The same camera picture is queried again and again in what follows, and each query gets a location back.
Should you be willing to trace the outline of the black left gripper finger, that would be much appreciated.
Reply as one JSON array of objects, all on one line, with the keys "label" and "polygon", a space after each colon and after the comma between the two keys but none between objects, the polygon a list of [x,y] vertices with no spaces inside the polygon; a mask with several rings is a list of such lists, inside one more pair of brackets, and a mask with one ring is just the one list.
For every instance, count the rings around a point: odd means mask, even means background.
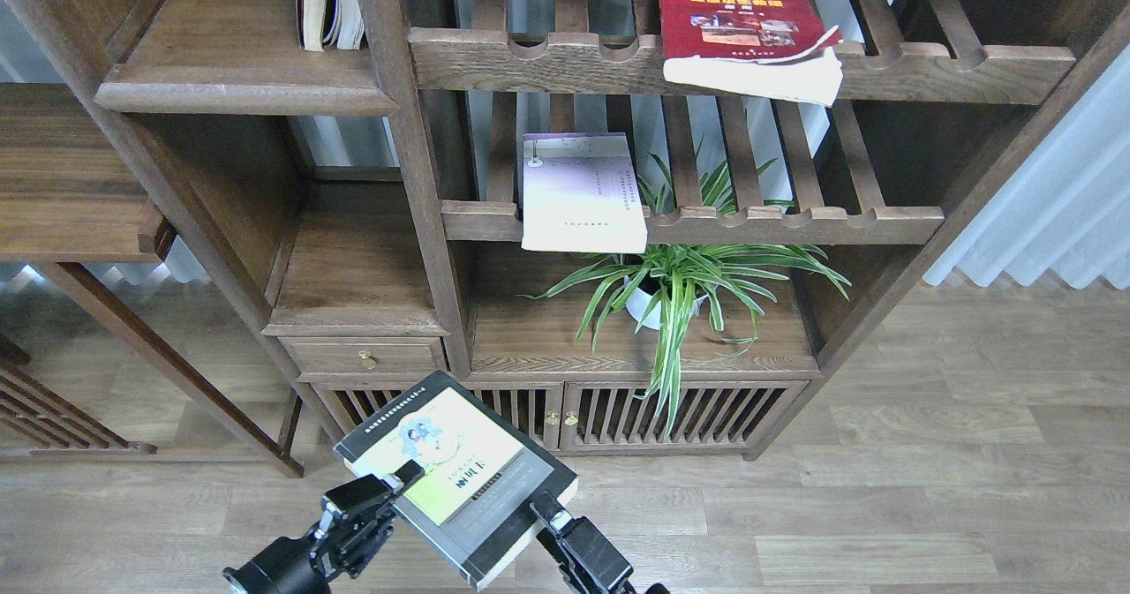
[{"label": "black left gripper finger", "polygon": [[321,524],[357,524],[379,518],[401,493],[424,477],[415,461],[386,475],[367,474],[323,493]]},{"label": "black left gripper finger", "polygon": [[359,577],[393,532],[395,512],[384,510],[359,516],[353,524],[350,577]]}]

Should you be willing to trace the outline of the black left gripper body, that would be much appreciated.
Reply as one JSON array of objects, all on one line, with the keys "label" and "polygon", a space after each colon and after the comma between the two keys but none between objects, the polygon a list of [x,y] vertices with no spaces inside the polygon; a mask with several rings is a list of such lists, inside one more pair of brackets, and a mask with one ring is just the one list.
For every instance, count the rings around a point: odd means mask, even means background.
[{"label": "black left gripper body", "polygon": [[354,524],[318,522],[303,538],[276,538],[247,564],[225,568],[221,576],[233,593],[330,593],[329,583],[350,576],[353,538]]}]

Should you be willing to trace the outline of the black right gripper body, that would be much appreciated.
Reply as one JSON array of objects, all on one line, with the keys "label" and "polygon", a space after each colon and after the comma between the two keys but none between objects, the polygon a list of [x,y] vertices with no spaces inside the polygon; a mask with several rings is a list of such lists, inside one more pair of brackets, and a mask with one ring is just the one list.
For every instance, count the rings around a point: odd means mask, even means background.
[{"label": "black right gripper body", "polygon": [[599,576],[594,573],[576,570],[574,574],[574,589],[577,593],[670,593],[662,583],[653,583],[646,589],[637,589],[629,580],[631,573],[626,575]]}]

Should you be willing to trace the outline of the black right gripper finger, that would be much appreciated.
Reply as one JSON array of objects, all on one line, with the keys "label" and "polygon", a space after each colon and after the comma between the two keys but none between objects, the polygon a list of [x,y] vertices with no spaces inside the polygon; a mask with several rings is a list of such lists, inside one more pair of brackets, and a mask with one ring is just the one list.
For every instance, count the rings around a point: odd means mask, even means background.
[{"label": "black right gripper finger", "polygon": [[589,518],[573,517],[548,491],[532,497],[530,509],[542,525],[537,540],[557,564],[570,589],[574,589],[579,569],[599,576],[632,575],[632,565],[608,538]]}]

